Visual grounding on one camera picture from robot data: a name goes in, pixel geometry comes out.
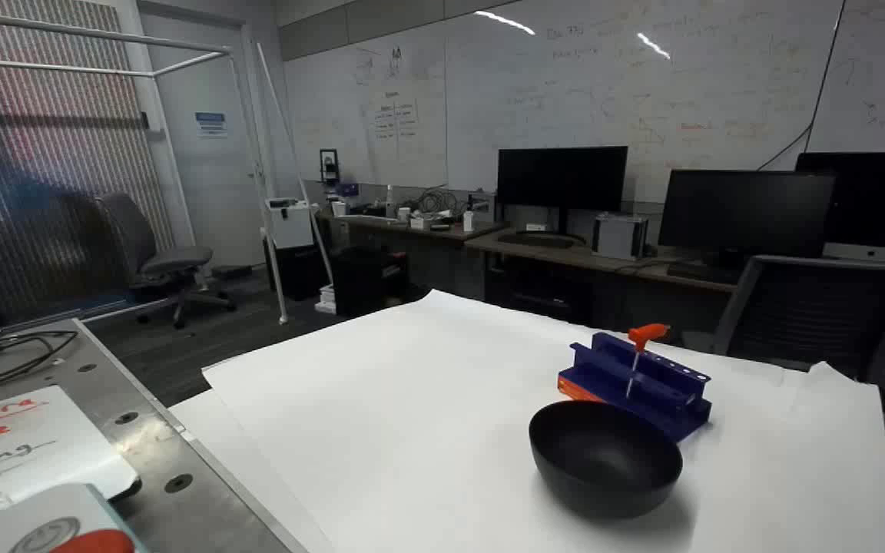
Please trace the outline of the middle black monitor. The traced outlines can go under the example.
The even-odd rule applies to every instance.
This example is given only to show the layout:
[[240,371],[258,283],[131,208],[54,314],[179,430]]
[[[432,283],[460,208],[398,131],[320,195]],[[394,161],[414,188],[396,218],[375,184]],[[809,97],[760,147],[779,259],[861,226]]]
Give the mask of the middle black monitor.
[[674,169],[658,243],[718,259],[817,256],[830,203],[830,175]]

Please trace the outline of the left black monitor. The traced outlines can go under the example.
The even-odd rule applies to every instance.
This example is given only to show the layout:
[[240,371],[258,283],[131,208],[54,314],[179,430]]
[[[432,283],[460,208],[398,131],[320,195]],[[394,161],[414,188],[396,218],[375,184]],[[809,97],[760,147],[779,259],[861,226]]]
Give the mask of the left black monitor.
[[625,147],[511,147],[499,153],[501,205],[542,205],[567,223],[581,213],[619,213],[625,201]]

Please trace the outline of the black monitor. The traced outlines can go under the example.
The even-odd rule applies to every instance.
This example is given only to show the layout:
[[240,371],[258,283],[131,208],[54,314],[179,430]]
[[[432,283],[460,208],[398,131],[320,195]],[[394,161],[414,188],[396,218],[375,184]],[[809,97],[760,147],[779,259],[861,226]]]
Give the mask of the black monitor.
[[795,169],[834,175],[830,245],[885,248],[885,150],[809,150]]
[[718,259],[817,256],[830,203],[830,175],[674,169],[658,243]]
[[625,201],[625,147],[511,147],[499,153],[501,205],[542,205],[567,223],[581,213],[619,213]]

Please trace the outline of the white computer box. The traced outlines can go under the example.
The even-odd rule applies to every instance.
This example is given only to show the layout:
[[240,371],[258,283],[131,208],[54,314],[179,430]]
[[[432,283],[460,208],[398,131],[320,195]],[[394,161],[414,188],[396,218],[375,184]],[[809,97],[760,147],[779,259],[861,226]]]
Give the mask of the white computer box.
[[638,214],[602,213],[592,226],[592,253],[605,259],[638,259],[648,221]]

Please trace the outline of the blue slotted rack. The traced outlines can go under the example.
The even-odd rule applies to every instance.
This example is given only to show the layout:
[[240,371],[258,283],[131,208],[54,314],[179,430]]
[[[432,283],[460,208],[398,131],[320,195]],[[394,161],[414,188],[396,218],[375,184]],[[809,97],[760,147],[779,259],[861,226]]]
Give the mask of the blue slotted rack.
[[638,420],[648,420],[674,441],[692,437],[711,420],[711,379],[677,359],[596,333],[571,346],[571,363],[555,376],[567,400],[605,402]]

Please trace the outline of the black bowl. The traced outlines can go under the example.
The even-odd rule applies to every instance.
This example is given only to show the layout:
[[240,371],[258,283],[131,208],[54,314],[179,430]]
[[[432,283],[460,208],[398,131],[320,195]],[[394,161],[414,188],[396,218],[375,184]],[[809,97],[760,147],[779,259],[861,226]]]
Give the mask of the black bowl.
[[585,518],[658,509],[682,477],[682,453],[648,420],[605,402],[549,402],[529,420],[544,488]]

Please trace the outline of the right black monitor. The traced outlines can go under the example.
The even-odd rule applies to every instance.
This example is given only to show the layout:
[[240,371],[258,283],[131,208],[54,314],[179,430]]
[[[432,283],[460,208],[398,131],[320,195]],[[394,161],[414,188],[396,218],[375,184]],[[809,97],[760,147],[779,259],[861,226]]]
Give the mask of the right black monitor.
[[809,150],[795,169],[834,175],[830,245],[885,248],[885,150]]

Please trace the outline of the grey office chair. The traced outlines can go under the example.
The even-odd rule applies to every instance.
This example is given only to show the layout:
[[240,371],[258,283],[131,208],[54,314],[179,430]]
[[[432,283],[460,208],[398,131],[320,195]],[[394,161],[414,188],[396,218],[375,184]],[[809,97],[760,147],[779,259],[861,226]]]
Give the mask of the grey office chair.
[[97,195],[95,208],[100,213],[135,296],[166,291],[171,297],[171,325],[185,330],[196,304],[232,311],[237,302],[203,275],[212,261],[206,245],[157,245],[152,223],[144,218],[128,195]]

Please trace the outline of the black keyboard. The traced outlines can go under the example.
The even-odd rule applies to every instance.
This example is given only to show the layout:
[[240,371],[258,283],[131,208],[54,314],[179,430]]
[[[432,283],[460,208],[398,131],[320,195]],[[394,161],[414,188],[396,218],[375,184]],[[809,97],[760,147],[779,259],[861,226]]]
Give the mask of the black keyboard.
[[548,248],[571,248],[571,245],[581,245],[581,239],[577,239],[577,235],[567,235],[567,233],[529,233],[529,229],[501,233],[499,243],[548,245]]

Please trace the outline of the white paper sheet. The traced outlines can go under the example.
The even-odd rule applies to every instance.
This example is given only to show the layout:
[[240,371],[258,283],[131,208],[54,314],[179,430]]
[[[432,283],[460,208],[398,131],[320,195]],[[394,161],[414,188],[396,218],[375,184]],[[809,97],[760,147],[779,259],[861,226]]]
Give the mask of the white paper sheet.
[[598,521],[542,482],[529,420],[587,340],[429,291],[229,355],[171,410],[304,553],[885,553],[872,384],[693,352],[711,420],[652,514]]

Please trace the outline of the orange handled tool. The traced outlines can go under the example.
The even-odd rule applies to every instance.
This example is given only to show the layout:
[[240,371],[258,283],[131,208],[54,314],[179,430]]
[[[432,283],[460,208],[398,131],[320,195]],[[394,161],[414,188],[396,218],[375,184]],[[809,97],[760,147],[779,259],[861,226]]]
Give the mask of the orange handled tool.
[[634,359],[629,359],[629,379],[625,388],[625,396],[629,400],[634,384],[636,384],[636,371],[638,371],[638,355],[646,352],[646,346],[658,337],[667,337],[670,325],[667,321],[646,321],[646,325],[634,325],[626,330],[626,337],[634,340]]

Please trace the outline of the office desk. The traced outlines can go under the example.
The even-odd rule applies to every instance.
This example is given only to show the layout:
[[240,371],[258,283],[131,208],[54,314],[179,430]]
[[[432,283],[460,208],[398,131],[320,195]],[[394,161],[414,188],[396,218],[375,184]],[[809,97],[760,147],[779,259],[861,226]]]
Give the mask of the office desk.
[[338,248],[389,248],[410,261],[419,291],[443,288],[501,306],[548,314],[590,325],[674,321],[711,330],[735,285],[670,275],[667,259],[619,261],[587,245],[549,248],[511,243],[511,226],[480,223],[472,233],[413,229],[403,221],[346,214],[330,218]]

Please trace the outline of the white and orange device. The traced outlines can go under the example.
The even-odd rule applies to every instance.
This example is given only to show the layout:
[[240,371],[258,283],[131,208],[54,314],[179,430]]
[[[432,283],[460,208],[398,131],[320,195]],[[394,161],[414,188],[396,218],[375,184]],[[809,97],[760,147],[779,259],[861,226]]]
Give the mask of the white and orange device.
[[54,486],[0,509],[0,553],[151,553],[91,486]]

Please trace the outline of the dark mesh chair back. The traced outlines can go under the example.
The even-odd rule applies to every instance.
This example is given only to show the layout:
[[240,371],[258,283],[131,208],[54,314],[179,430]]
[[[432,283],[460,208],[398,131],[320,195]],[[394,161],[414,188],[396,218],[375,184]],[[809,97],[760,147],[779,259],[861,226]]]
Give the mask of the dark mesh chair back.
[[715,325],[713,351],[782,363],[830,363],[872,381],[885,363],[885,264],[755,256]]

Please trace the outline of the white cart stand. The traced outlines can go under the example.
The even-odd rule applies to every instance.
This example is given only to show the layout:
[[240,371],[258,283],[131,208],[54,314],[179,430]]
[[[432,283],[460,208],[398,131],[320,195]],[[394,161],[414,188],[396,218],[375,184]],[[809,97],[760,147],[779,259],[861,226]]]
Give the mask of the white cart stand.
[[264,203],[264,253],[279,321],[289,321],[285,302],[295,291],[314,297],[316,314],[334,311],[334,273],[316,221],[316,205],[310,201],[269,197]]

